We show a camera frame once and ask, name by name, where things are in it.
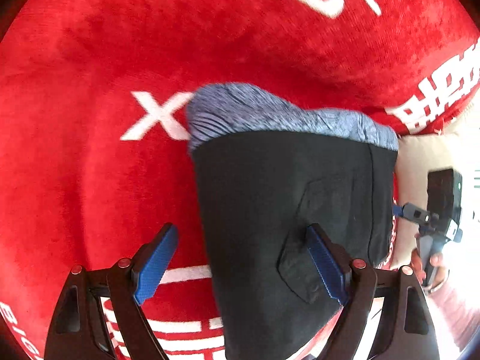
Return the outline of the black pants with blue waistband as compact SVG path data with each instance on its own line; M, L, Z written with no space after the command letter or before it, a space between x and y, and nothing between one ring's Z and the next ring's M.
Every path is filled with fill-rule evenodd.
M186 113L225 356L287 359L339 309L307 227L374 266L389 254L397 135L239 83L197 89Z

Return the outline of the beige pillow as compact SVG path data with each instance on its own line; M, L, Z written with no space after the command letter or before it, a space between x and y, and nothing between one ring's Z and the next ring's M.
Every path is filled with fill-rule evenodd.
M430 171L453 168L462 175L460 229L461 243L449 243L445 257L448 267L460 270L479 256L479 133L448 133L404 136L394 175L398 204L427 207L427 176Z

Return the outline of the red blanket with white characters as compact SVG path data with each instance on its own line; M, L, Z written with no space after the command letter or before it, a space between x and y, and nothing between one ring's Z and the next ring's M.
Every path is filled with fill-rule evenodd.
M228 359L186 113L227 83L433 133L479 91L479 30L458 0L28 0L1 39L1 317L28 359L75 265L165 223L142 311L171 359Z

